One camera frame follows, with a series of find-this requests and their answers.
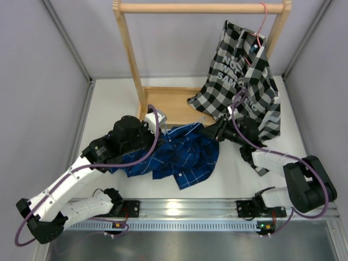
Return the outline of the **light blue wire hanger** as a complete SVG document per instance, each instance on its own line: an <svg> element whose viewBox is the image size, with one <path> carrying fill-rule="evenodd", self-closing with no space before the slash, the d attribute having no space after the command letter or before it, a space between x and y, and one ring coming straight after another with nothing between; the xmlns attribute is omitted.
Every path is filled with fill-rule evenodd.
<svg viewBox="0 0 348 261"><path fill-rule="evenodd" d="M186 135L188 135L190 132L192 132L198 125L204 123L204 121L206 120L206 117L203 116L201 118L198 119L198 121L194 122L194 123L190 123L190 124L186 124L186 125L183 125L183 126L179 126L179 127L173 127L172 129L170 130L167 130L166 129L166 125L165 125L165 134L166 135L170 135L180 129L183 129L183 128L189 128L190 127L190 130L186 133Z"/></svg>

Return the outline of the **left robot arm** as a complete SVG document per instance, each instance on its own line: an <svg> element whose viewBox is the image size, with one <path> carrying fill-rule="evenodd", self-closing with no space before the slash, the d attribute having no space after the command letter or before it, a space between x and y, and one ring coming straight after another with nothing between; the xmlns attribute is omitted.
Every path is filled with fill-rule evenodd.
<svg viewBox="0 0 348 261"><path fill-rule="evenodd" d="M163 144L160 126L166 121L161 111L145 115L143 121L135 116L124 116L116 121L113 130L93 140L71 167L48 188L38 195L16 203L23 226L27 226L34 240L50 243L72 225L99 215L116 217L122 213L124 200L113 188L74 203L70 199L87 184L110 171L111 168L126 167L122 158L137 151L147 153L139 160L142 163Z"/></svg>

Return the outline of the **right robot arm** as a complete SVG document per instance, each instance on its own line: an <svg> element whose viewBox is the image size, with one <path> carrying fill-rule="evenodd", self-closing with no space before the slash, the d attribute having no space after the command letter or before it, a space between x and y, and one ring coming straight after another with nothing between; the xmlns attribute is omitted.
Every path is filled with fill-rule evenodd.
<svg viewBox="0 0 348 261"><path fill-rule="evenodd" d="M337 199L337 190L318 157L298 158L270 150L261 142L258 125L251 118L233 123L223 116L200 132L215 141L239 144L241 157L260 176L273 172L285 179L285 187L268 187L255 193L253 210L260 216L281 207L304 214Z"/></svg>

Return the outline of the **blue plaid shirt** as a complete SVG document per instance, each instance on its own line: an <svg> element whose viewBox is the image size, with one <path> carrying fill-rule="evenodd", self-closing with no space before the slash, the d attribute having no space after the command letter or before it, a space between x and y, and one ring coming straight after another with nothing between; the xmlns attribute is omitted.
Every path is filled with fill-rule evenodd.
<svg viewBox="0 0 348 261"><path fill-rule="evenodd" d="M120 168L126 176L136 177L152 173L153 179L173 176L180 190L205 181L215 169L219 157L219 142L198 133L198 125L188 135L189 128L170 135L160 133L164 143L137 165Z"/></svg>

